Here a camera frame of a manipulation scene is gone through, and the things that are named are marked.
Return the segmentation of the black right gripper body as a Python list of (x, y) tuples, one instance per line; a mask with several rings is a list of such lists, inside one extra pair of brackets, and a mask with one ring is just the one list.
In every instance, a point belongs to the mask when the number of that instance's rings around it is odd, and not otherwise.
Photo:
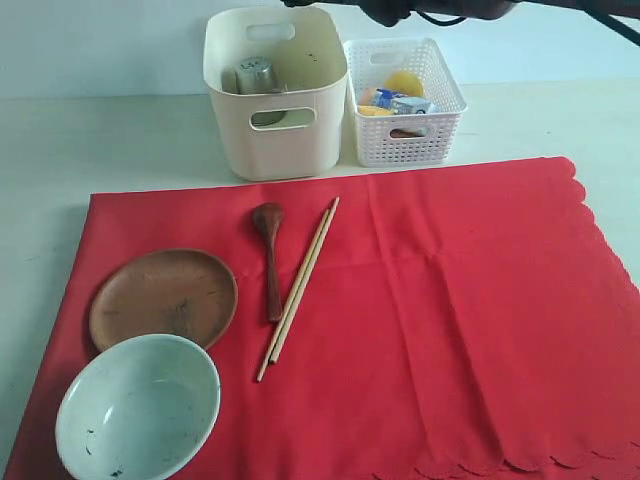
[(412, 13), (411, 1), (395, 0), (282, 0), (289, 8), (306, 7), (316, 3), (357, 6), (370, 19), (385, 27), (393, 27)]

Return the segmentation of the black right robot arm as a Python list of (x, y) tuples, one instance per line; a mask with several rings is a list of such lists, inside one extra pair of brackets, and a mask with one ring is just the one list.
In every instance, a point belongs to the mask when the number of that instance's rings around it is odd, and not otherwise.
[[(467, 19), (492, 21), (509, 13), (518, 0), (283, 0), (289, 8), (315, 3), (356, 6), (370, 19), (385, 27), (393, 27), (415, 13), (423, 20), (440, 27), (451, 27)], [(614, 0), (529, 0), (538, 4), (582, 12), (609, 30), (639, 45), (639, 32), (618, 20), (618, 17), (639, 19), (638, 1)]]

